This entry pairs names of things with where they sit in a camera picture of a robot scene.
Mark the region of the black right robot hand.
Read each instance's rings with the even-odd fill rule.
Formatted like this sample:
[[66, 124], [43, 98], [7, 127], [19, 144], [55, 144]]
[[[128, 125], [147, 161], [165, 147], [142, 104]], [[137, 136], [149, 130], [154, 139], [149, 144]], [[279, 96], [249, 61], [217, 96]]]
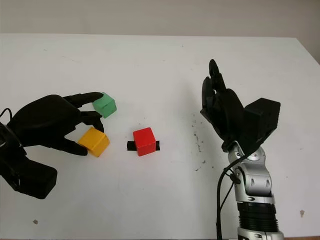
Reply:
[[208, 64], [209, 76], [202, 83], [200, 113], [213, 126], [222, 139], [222, 150], [228, 150], [237, 143], [244, 154], [249, 148], [243, 141], [244, 107], [237, 94], [227, 88], [214, 59]]

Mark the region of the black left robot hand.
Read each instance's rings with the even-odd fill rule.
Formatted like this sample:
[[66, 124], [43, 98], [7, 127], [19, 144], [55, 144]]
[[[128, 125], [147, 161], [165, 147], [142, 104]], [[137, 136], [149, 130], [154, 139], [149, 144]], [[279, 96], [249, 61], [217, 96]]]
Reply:
[[102, 115], [96, 111], [80, 111], [85, 104], [103, 97], [101, 92], [79, 93], [62, 97], [51, 94], [21, 108], [7, 126], [23, 147], [44, 146], [73, 155], [86, 156], [88, 150], [65, 138], [76, 126], [84, 123], [104, 132]]

